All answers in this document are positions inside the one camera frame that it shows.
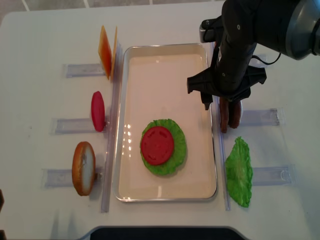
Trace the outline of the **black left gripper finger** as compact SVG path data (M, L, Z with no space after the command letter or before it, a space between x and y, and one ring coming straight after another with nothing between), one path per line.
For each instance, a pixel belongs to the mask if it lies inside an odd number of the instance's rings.
M233 97L229 96L226 98L226 100L229 103L237 103L237 102L241 101L242 99L244 99L243 96L233 96Z

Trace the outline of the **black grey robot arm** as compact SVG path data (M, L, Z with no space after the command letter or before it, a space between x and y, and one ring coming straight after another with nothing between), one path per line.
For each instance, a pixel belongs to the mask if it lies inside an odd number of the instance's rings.
M317 0L227 0L221 15L204 20L203 43L215 43L210 67L187 79L208 107L212 96L238 102L251 86L263 84L264 68L250 66L257 45L301 60L320 53L320 3Z

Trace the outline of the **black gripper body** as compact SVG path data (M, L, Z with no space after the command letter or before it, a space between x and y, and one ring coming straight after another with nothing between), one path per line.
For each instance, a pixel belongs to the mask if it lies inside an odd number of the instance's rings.
M213 54L214 63L202 72L187 78L187 92L198 91L217 97L248 98L250 87L264 84L264 68L249 66L257 44L236 45L224 37Z

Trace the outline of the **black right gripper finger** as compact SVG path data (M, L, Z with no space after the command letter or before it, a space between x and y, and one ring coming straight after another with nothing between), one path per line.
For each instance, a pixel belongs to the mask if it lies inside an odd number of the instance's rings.
M208 110L211 103L213 102L213 96L211 94L201 92L200 97L201 97L202 103L204 104L205 110Z

